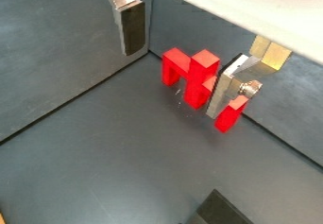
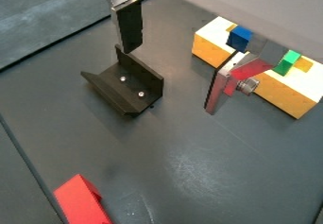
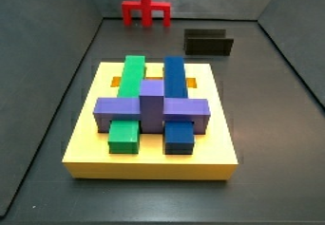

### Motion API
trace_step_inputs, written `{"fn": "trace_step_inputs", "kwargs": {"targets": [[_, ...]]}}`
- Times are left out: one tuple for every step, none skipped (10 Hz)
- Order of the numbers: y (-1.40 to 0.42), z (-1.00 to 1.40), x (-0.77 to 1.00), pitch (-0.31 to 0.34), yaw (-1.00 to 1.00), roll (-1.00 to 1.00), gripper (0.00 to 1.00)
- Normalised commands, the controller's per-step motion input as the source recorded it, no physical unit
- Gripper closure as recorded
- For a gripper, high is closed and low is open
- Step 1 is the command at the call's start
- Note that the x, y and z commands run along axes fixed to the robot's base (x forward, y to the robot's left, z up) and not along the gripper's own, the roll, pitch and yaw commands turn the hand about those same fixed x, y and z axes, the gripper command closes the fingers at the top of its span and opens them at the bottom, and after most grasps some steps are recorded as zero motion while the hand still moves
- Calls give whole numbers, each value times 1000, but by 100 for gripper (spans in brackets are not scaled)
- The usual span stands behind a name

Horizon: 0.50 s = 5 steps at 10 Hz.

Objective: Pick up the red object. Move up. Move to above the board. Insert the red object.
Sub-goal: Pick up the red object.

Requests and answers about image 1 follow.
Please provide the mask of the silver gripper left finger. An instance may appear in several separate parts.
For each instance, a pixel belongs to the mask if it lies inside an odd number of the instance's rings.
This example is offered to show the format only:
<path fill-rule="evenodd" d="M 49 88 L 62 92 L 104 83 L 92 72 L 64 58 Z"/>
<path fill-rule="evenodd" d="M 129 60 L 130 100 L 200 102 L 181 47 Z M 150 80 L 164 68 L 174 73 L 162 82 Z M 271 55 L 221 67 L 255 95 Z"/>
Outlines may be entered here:
<path fill-rule="evenodd" d="M 122 53 L 129 56 L 145 44 L 145 3 L 141 0 L 108 0 L 118 27 Z"/>

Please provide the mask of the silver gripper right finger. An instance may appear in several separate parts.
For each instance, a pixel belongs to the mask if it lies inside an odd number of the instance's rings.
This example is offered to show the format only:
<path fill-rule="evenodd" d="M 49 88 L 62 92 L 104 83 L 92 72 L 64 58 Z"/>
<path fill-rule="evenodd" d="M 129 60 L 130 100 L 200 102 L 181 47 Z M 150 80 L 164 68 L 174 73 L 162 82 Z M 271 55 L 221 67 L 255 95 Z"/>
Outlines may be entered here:
<path fill-rule="evenodd" d="M 243 95 L 247 99 L 253 97 L 263 86 L 259 79 L 281 69 L 289 54 L 291 50 L 269 39 L 260 35 L 255 37 L 249 55 L 240 54 L 233 58 L 219 74 L 205 112 L 212 119 L 237 96 Z"/>

